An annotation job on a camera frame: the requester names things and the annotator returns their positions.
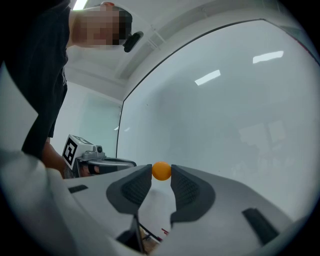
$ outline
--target white ceiling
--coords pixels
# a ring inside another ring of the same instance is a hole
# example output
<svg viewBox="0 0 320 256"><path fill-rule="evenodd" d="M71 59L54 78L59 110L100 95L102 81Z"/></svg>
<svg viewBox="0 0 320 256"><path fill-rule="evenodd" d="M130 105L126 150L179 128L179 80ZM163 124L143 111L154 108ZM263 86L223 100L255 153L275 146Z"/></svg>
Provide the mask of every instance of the white ceiling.
<svg viewBox="0 0 320 256"><path fill-rule="evenodd" d="M101 2L88 0L85 7ZM265 2L277 8L276 0L118 0L114 4L132 14L132 33L142 31L144 36L129 53L124 52L122 46L115 50L69 48L66 77L70 82L122 101L132 73L153 51L161 51L162 44L175 33L209 16L262 7Z"/></svg>

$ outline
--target person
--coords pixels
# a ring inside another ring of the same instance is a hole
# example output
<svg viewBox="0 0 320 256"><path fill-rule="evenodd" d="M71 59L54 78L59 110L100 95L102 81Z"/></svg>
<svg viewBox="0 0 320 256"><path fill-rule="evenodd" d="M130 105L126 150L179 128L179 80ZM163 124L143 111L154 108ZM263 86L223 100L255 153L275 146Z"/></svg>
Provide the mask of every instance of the person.
<svg viewBox="0 0 320 256"><path fill-rule="evenodd" d="M3 58L16 86L38 113L22 151L42 160L47 168L58 170L63 178L67 166L50 138L68 90L66 49L121 45L130 35L133 19L111 2L83 10L71 10L69 4L69 0L54 1L46 3L44 10L34 10L34 18L25 20L24 29L21 23L19 38L11 40L9 54Z"/></svg>

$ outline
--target orange ball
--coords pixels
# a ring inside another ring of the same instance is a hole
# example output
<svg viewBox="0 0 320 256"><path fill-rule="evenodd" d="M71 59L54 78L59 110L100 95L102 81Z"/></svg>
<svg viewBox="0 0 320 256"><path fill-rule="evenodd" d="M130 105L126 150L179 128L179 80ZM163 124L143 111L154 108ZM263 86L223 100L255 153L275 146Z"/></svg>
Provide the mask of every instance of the orange ball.
<svg viewBox="0 0 320 256"><path fill-rule="evenodd" d="M152 166L152 175L159 181L165 181L171 176L171 166L166 162L156 162Z"/></svg>

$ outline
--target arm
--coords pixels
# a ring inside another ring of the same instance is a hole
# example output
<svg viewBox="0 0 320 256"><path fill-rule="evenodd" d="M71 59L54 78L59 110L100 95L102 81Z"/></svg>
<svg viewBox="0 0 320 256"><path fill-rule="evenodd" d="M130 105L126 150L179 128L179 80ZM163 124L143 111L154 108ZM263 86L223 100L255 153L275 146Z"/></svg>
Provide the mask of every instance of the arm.
<svg viewBox="0 0 320 256"><path fill-rule="evenodd" d="M64 170L66 168L66 163L61 155L59 155L54 147L50 144L50 138L46 139L46 142L42 151L42 162L45 167L53 168L61 173L62 178L65 178Z"/></svg>

